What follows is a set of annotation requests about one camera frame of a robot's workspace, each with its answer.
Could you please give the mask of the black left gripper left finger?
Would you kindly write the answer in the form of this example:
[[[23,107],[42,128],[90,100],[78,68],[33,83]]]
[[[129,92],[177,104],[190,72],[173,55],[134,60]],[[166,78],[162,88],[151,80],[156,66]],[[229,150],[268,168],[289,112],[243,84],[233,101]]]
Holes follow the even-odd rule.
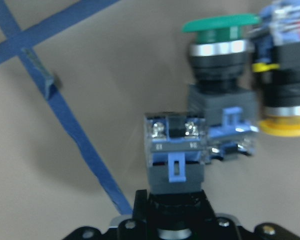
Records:
[[[132,214],[117,216],[110,222],[110,240],[146,240],[148,238],[147,199],[147,190],[135,192]]]

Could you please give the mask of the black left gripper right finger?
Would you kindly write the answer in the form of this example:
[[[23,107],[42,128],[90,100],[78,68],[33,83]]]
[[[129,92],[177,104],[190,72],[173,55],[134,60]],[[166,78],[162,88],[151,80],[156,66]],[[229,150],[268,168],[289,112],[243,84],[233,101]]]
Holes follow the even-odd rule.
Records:
[[[211,240],[300,240],[300,236],[273,222],[263,222],[249,231],[237,217],[218,213],[209,234]]]

